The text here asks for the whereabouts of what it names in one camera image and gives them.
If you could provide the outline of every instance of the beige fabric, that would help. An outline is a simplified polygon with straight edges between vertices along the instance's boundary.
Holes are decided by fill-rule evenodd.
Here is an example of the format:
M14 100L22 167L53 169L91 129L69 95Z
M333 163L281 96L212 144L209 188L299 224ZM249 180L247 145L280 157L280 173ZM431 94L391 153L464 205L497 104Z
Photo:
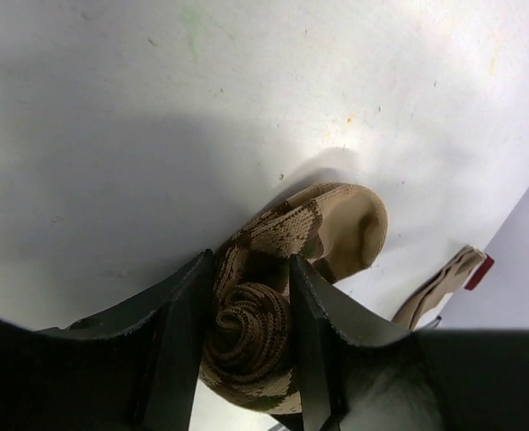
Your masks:
M217 253L214 326L200 378L239 406L301 411L291 348L288 258L330 282L368 268L384 245L384 203L361 186L312 186L236 233Z
M392 321L413 330L419 318L435 308L447 294L463 286L485 255L469 245L463 247L401 307Z

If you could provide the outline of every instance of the black plastic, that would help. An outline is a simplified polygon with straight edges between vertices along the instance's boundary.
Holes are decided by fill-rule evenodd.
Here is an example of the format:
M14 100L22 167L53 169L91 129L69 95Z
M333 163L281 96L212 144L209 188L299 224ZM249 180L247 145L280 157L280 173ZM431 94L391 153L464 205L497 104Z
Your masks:
M529 331L410 332L290 261L303 414L291 430L529 430Z
M210 251L66 330L0 321L0 430L186 430L213 282Z

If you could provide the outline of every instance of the white table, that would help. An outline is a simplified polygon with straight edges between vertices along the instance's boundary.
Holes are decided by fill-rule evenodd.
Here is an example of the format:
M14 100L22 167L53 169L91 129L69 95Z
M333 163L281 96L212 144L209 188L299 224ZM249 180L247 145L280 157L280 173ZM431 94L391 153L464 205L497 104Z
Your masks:
M67 325L298 181L388 206L390 316L529 186L529 0L0 2L0 315Z

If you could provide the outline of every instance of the stain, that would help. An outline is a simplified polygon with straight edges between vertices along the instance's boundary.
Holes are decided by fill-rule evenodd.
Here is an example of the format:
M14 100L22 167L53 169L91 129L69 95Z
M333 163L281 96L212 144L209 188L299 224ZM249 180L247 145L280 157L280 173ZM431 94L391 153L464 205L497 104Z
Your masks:
M489 75L493 76L496 73L496 64L498 63L498 57L499 57L499 47L496 47L494 50L494 55L491 58L491 62L489 63Z
M115 269L109 269L106 272L102 273L101 277L106 277L106 278L124 278L124 277L126 277L128 275L129 275L129 273L125 272L125 271L117 271Z
M198 61L198 36L204 29L202 24L202 12L192 6L184 6L181 13L182 24L186 29L186 41L190 53Z
M65 220L66 220L66 217L64 217L63 215L55 215L54 217L52 217L52 219L50 219L50 222L52 224L61 224Z
M181 10L181 21L186 31L186 41L189 46L190 54L198 61L199 44L198 38L200 33L208 32L205 20L208 18L212 24L223 32L228 39L236 41L236 37L220 22L218 22L212 14L206 12L199 6L185 5Z
M368 126L369 128L374 129L374 126L371 125L370 123L368 123L368 120L367 120L367 119L363 119L363 120L362 120L362 124L365 124L365 125Z
M208 15L208 19L219 29L222 31L222 33L224 33L226 36L228 36L228 39L230 39L232 42L236 41L236 37L230 32L228 31L228 29L222 25L220 22L218 22L217 20L214 19L214 17L209 14Z

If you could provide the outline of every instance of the red tag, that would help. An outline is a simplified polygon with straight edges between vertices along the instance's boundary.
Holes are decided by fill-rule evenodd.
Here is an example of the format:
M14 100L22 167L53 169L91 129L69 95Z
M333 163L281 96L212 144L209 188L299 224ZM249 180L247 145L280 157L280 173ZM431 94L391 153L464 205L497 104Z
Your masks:
M465 290L473 290L476 288L476 286L480 283L480 281L484 278L486 274L488 274L488 271L491 267L494 265L494 259L492 259L490 256L486 254L486 259L483 261L481 266L476 270L476 272L473 274L472 278L470 278L470 281L465 286Z

